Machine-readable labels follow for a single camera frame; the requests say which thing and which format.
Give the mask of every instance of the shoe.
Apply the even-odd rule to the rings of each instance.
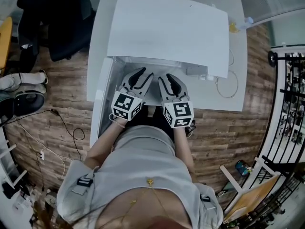
[[[47,73],[45,72],[45,70],[39,70],[40,73],[44,73],[44,75],[46,76],[46,79],[44,80],[44,82],[42,84],[48,84],[49,83],[49,78],[47,76]]]

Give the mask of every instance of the wooden floor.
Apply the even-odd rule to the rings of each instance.
[[[270,49],[267,27],[256,26],[247,31],[248,74],[242,112],[195,110],[197,129],[189,139],[199,181],[219,192],[227,182],[219,166],[225,165],[241,183],[235,163],[243,159],[252,164],[257,155],[273,102],[275,69],[268,65]],[[79,52],[71,60],[52,62],[49,53],[41,48],[33,72],[44,69],[49,76],[47,100],[42,110],[58,110],[70,132],[80,127],[85,132],[83,141],[76,141],[83,158],[89,150],[93,103],[86,101],[88,52]],[[59,117],[50,112],[20,120],[24,128],[38,141],[61,156],[79,159],[72,137],[67,133]],[[34,151],[43,146],[29,137],[29,142],[18,123],[5,127],[10,144],[17,144],[13,154],[21,167],[27,169],[30,179],[42,186]],[[58,188],[62,181],[62,161],[49,151],[40,161],[45,187]],[[233,194],[220,198],[224,207]]]

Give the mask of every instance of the person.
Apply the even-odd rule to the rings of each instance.
[[[116,118],[82,163],[71,162],[57,210],[74,228],[216,229],[223,212],[200,184],[184,127],[171,129],[156,107]]]
[[[22,88],[23,91],[35,90],[46,93],[43,84],[48,82],[49,79],[44,70],[39,70],[37,73],[14,73],[0,78],[0,90],[12,93]]]

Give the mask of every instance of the black office chair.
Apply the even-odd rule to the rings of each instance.
[[[17,5],[24,9],[18,42],[30,46],[33,55],[39,45],[47,46],[52,61],[58,61],[89,46],[95,16],[90,0],[18,0]],[[49,25],[47,40],[39,36],[41,23]]]

